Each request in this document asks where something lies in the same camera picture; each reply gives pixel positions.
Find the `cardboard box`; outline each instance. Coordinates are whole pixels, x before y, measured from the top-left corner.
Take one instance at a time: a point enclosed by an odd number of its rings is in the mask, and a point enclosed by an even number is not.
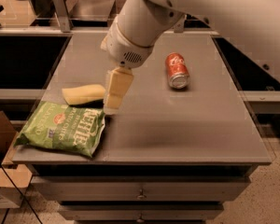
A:
[[[16,134],[15,129],[3,111],[0,111],[0,152],[6,154]]]
[[[6,154],[1,163],[4,170],[0,168],[0,208],[21,207],[22,194],[25,194],[32,178],[32,173],[25,165],[12,162],[16,148],[11,144],[16,136],[12,124],[4,112],[0,111],[0,152]]]

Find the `chip bag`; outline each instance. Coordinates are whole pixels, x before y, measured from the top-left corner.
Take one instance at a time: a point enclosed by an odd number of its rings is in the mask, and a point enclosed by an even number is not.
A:
[[[14,146],[60,149],[92,157],[105,127],[103,109],[41,101]]]

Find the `floor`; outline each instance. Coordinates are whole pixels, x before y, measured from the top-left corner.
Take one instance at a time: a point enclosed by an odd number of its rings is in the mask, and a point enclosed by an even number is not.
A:
[[[5,27],[27,27],[34,14],[27,1],[0,0],[5,11],[0,22]],[[280,136],[265,137],[274,156],[269,166],[259,167],[251,176],[251,185],[233,202],[224,203],[225,211],[207,224],[280,224]],[[28,202],[44,224],[73,224],[58,213],[56,202],[46,201],[33,186],[25,194]],[[0,209],[0,224],[40,223],[27,202],[19,209]]]

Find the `red soda can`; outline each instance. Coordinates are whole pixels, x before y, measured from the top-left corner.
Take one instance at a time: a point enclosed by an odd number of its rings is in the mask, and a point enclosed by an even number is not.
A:
[[[189,72],[181,54],[176,52],[169,54],[165,64],[170,87],[182,89],[189,84]]]

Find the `sponge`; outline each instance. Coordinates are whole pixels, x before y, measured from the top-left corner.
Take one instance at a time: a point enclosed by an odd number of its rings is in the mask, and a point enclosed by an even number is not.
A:
[[[133,73],[129,68],[118,67],[108,71],[106,76],[106,93],[104,98],[104,112],[115,115],[119,111],[123,96],[133,82]]]
[[[105,88],[98,84],[63,89],[63,98],[69,105],[85,105],[103,101],[104,96]]]

